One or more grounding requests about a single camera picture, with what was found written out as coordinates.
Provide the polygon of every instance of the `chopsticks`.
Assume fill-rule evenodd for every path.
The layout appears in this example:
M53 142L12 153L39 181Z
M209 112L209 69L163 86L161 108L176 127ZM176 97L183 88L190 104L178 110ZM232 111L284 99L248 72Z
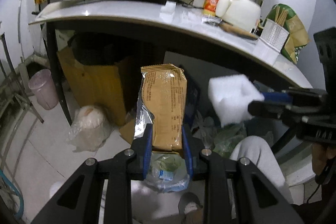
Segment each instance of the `chopsticks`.
M279 12L280 12L280 6L277 6L277 11L275 13L275 19L274 19L275 22L277 22L277 20L278 20Z
M277 6L274 21L278 23L281 27L283 27L286 21L287 15L288 15L288 10L282 9L280 16L279 16L279 12L280 12L280 7Z

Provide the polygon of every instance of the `person's leg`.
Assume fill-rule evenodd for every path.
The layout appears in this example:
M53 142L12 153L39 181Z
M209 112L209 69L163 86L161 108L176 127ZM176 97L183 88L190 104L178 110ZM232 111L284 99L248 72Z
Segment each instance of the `person's leg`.
M250 136L242 140L233 150L230 159L238 160L242 157L249 158L284 198L290 204L293 203L292 195L279 164L263 138Z

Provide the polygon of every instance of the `blue gripper pad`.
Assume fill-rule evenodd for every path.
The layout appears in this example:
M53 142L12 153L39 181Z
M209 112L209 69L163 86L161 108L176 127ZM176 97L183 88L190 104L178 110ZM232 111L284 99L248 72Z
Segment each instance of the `blue gripper pad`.
M293 98L284 92L262 92L265 102L289 103L293 102Z
M146 143L146 148L145 148L145 153L143 155L143 179L146 178L150 163L151 163L151 156L152 156L152 136L153 136L153 128L151 127L149 134L148 134L148 139Z
M193 157L191 156L188 139L185 134L183 126L182 126L182 137L183 137L182 141L183 141L183 154L184 154L185 166L187 167L187 173L190 176L190 179L192 179L194 175Z

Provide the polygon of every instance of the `pink plastic container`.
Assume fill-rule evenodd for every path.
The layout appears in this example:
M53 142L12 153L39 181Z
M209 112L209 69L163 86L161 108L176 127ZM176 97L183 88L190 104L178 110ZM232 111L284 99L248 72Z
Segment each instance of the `pink plastic container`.
M58 96L50 70L43 69L35 73L29 80L28 86L44 109L52 109L58 104Z

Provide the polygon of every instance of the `white countertop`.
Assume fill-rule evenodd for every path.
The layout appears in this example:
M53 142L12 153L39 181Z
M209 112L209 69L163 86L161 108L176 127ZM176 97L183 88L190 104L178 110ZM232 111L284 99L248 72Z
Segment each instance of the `white countertop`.
M81 2L78 4L55 2L46 6L29 24L73 19L101 19L130 21L139 24L155 25L175 31L188 32L190 35L202 36L209 42L247 56L276 73L289 78L303 88L311 88L301 71L281 54L274 65L270 66L253 54L255 42L226 33L219 27L201 23L202 11L176 6L172 15L161 13L162 5L137 1L104 0L98 2Z

